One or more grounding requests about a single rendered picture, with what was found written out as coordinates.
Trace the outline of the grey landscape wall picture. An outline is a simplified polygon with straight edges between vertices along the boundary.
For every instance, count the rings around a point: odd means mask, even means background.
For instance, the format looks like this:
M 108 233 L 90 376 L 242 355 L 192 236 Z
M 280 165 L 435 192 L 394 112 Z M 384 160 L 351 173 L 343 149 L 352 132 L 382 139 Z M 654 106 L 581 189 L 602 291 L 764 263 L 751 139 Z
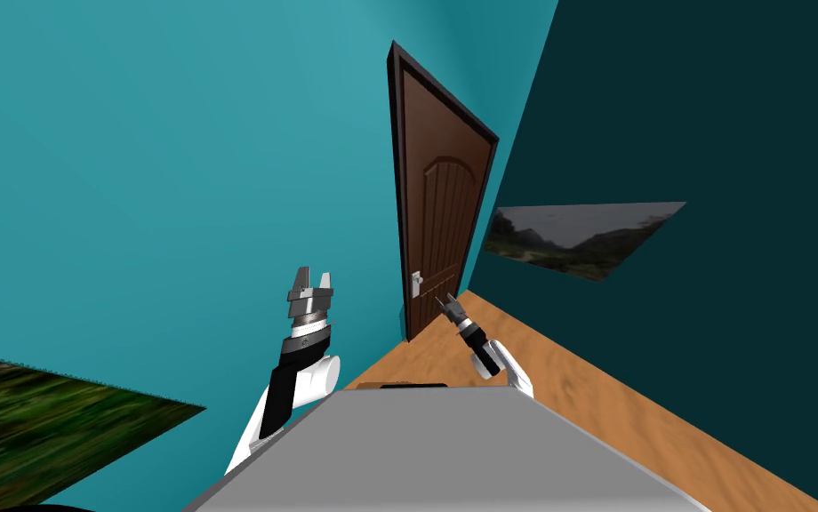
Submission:
M 500 207 L 484 250 L 601 282 L 683 206 L 650 202 Z

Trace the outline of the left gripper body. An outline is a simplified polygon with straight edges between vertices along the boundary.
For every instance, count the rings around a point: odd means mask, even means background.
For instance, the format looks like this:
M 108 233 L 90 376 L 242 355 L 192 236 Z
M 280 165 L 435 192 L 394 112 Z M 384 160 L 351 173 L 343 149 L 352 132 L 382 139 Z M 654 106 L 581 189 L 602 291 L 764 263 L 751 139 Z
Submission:
M 292 328 L 326 319 L 332 297 L 332 288 L 301 288 L 297 291 L 289 291 L 287 295 L 288 317 L 293 320 Z

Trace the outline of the green landscape wall picture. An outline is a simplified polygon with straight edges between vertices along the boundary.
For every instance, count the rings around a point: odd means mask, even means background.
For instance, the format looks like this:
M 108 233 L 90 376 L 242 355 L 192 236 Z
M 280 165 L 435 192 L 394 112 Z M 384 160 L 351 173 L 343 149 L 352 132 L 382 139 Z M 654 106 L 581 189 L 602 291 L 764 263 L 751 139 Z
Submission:
M 199 412 L 0 361 L 0 509 L 42 503 Z

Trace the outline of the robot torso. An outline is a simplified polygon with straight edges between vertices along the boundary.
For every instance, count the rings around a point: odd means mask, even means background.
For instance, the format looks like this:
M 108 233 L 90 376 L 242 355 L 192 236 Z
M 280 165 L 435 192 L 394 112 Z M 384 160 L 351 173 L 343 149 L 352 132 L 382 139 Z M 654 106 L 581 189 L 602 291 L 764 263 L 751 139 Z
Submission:
M 710 512 L 511 387 L 340 390 L 182 512 Z

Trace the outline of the brown door leaf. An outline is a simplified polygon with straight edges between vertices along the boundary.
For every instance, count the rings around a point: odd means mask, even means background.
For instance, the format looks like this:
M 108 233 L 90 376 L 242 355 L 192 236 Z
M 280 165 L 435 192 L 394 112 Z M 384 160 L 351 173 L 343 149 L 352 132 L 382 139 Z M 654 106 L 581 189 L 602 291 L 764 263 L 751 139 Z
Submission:
M 404 140 L 412 335 L 455 294 L 474 227 L 492 144 L 418 78 L 404 72 Z

